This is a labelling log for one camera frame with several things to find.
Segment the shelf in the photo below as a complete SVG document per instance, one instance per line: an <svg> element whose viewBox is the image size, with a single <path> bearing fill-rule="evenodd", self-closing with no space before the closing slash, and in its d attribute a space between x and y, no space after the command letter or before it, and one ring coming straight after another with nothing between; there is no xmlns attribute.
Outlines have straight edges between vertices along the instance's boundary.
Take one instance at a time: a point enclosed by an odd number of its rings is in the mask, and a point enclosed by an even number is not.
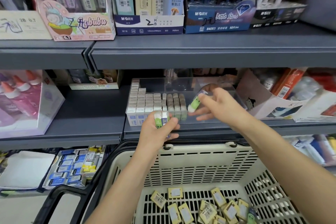
<svg viewBox="0 0 336 224"><path fill-rule="evenodd" d="M336 67L335 34L304 23L248 31L119 36L99 41L98 69Z"/></svg>
<svg viewBox="0 0 336 224"><path fill-rule="evenodd" d="M0 40L0 69L87 69L94 41Z"/></svg>
<svg viewBox="0 0 336 224"><path fill-rule="evenodd" d="M298 122L293 120L264 120L282 136L331 134L336 132L336 123ZM141 127L131 127L128 120L124 127L124 140L139 139ZM183 124L177 131L181 139L236 139L241 135L224 123Z"/></svg>
<svg viewBox="0 0 336 224"><path fill-rule="evenodd" d="M119 90L70 90L42 136L0 139L0 150L118 144L129 86Z"/></svg>

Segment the forearm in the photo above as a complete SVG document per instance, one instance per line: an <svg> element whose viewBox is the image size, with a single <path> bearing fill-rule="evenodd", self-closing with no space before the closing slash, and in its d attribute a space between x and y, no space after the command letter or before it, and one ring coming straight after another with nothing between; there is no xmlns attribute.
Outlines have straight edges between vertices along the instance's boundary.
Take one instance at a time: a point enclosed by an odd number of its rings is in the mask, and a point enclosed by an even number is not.
<svg viewBox="0 0 336 224"><path fill-rule="evenodd" d="M85 224L131 223L152 158L135 151Z"/></svg>
<svg viewBox="0 0 336 224"><path fill-rule="evenodd" d="M263 122L237 128L310 223L334 223L336 178Z"/></svg>

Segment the perforated basket bottom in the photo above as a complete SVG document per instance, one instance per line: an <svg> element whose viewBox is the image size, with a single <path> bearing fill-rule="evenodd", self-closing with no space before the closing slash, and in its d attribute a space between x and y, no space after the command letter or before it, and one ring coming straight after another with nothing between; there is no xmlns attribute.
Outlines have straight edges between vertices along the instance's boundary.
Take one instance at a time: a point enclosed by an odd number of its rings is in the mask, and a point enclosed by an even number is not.
<svg viewBox="0 0 336 224"><path fill-rule="evenodd" d="M183 199L168 199L168 188L182 187ZM197 222L199 206L202 200L206 200L212 204L216 204L211 196L210 190L218 187L222 194L225 196L226 201L230 200L238 201L238 198L242 198L245 201L249 201L247 194L242 186L238 183L200 183L200 184L180 184L173 186L160 186L160 187L145 187L142 190L139 204L136 210L136 214L133 218L133 224L168 224L172 223L170 220L168 205L176 203L177 206L187 203L192 216L194 217L194 223ZM167 199L167 203L163 209L157 207L156 204L151 201L151 195L154 191L161 193ZM218 214L222 216L222 213L217 209Z"/></svg>

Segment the hand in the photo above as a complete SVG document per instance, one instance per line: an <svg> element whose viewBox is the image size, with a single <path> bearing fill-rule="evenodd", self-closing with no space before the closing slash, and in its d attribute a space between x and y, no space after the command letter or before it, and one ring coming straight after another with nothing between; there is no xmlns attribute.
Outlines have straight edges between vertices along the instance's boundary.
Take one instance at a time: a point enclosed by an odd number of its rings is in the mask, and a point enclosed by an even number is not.
<svg viewBox="0 0 336 224"><path fill-rule="evenodd" d="M200 115L196 120L210 120L217 118L233 128L238 128L239 125L250 116L229 92L214 86L208 88L211 88L213 96L199 94L198 99L204 107L197 109L193 113L188 113L190 116Z"/></svg>
<svg viewBox="0 0 336 224"><path fill-rule="evenodd" d="M163 146L167 140L175 139L179 137L177 133L170 133L172 130L180 129L177 118L170 118L170 120L162 126L162 128L156 128L154 120L154 112L151 112L147 119L143 122L140 132L139 143L136 148L137 151L144 152L150 157L156 157L159 149Z"/></svg>

